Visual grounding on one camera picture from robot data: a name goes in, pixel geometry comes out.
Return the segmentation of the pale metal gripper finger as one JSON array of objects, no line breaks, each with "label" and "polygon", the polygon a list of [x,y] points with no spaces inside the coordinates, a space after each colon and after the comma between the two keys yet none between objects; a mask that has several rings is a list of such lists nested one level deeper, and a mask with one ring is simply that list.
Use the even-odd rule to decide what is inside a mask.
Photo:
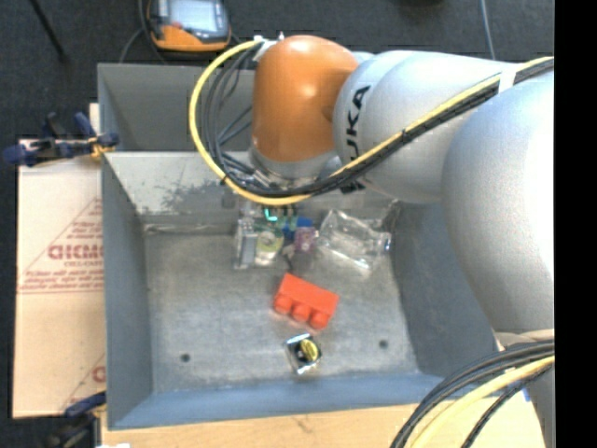
[{"label": "pale metal gripper finger", "polygon": [[254,264],[257,251],[257,231],[253,223],[239,220],[235,233],[236,252],[234,259],[235,269],[247,269]]},{"label": "pale metal gripper finger", "polygon": [[270,266],[284,245],[284,235],[277,230],[261,231],[257,237],[257,265]]}]

